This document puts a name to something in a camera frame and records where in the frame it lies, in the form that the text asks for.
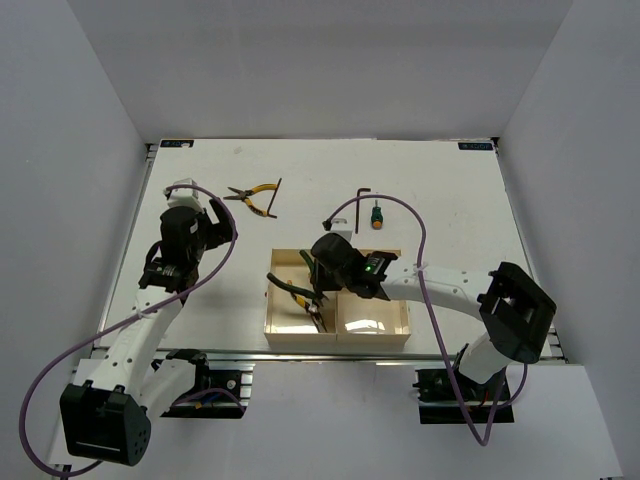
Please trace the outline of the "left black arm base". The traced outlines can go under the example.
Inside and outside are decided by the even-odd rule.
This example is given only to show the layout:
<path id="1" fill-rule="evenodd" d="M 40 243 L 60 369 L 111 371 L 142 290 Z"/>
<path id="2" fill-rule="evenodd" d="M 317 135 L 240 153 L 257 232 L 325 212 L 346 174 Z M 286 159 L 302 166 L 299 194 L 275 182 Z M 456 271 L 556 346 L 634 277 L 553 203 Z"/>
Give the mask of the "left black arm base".
<path id="1" fill-rule="evenodd" d="M 251 396 L 253 367 L 237 362 L 213 362 L 204 353 L 196 357 L 196 381 L 162 417 L 233 419 L 244 416 Z"/>

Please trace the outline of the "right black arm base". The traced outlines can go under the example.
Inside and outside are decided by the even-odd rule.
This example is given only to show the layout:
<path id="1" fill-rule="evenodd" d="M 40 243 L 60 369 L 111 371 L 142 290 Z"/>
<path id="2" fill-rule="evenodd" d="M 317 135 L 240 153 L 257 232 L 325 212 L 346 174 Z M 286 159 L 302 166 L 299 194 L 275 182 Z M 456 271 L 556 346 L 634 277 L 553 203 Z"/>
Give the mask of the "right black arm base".
<path id="1" fill-rule="evenodd" d="M 411 392 L 417 395 L 419 419 L 422 425 L 463 425 L 466 420 L 459 408 L 453 387 L 444 368 L 418 369 Z M 499 389 L 500 373 L 494 374 L 485 384 L 477 384 L 456 375 L 465 408 L 474 424 L 486 424 Z M 494 422 L 515 422 L 511 391 L 506 380 L 497 400 Z"/>

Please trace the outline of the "green orange stubby screwdriver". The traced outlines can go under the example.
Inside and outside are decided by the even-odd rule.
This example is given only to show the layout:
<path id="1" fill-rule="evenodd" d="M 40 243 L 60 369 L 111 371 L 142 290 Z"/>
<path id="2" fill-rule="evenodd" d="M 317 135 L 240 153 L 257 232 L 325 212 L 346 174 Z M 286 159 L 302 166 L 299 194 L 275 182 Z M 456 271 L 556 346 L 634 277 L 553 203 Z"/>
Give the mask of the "green orange stubby screwdriver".
<path id="1" fill-rule="evenodd" d="M 374 201 L 371 209 L 370 225 L 374 230 L 381 230 L 384 224 L 384 217 L 378 200 Z"/>

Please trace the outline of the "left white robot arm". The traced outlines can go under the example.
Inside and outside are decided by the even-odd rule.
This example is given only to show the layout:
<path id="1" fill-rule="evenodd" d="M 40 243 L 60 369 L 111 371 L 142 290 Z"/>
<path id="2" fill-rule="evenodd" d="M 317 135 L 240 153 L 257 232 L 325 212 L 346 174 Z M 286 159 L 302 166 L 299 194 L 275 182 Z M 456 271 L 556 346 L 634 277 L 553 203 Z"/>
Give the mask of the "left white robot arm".
<path id="1" fill-rule="evenodd" d="M 152 423 L 180 398 L 199 399 L 211 387 L 205 354 L 171 351 L 152 365 L 157 348 L 199 278 L 203 254 L 236 237 L 229 212 L 212 201 L 171 200 L 160 217 L 159 241 L 145 258 L 132 312 L 96 369 L 60 398 L 66 447 L 77 457 L 134 466 Z"/>

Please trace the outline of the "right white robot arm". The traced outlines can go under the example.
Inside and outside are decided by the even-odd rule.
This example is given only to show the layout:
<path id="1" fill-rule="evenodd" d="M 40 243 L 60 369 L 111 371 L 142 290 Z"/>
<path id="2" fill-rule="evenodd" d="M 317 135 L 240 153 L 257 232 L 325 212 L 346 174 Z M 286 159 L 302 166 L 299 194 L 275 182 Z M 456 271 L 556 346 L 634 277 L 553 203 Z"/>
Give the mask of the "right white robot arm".
<path id="1" fill-rule="evenodd" d="M 319 292 L 347 290 L 363 299 L 412 301 L 457 311 L 485 331 L 463 347 L 451 374 L 453 390 L 472 399 L 500 370 L 540 360 L 556 303 L 517 264 L 501 262 L 488 273 L 410 263 L 388 251 L 364 254 L 337 233 L 311 247 Z"/>

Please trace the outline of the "green side cutters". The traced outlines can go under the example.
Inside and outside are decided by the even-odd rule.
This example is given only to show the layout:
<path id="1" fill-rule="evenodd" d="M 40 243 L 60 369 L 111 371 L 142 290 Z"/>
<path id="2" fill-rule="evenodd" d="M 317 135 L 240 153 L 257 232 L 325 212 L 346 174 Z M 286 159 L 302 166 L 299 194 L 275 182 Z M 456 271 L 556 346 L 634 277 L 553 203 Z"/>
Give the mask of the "green side cutters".
<path id="1" fill-rule="evenodd" d="M 317 285 L 319 271 L 308 249 L 273 249 L 267 280 L 290 295 L 321 304 L 326 295 Z"/>

